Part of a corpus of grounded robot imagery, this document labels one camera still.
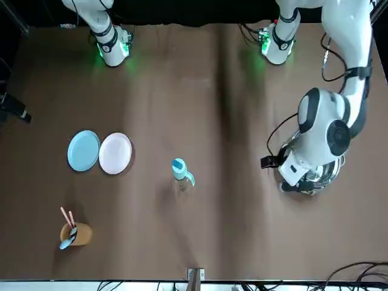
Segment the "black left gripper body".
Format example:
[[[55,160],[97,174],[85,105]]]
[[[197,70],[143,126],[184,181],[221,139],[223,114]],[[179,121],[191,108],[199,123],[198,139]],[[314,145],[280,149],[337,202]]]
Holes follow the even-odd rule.
[[[311,181],[300,181],[295,186],[291,186],[287,181],[283,180],[281,183],[281,190],[283,192],[297,192],[307,195],[314,195],[316,192],[316,189],[313,187],[313,182]]]

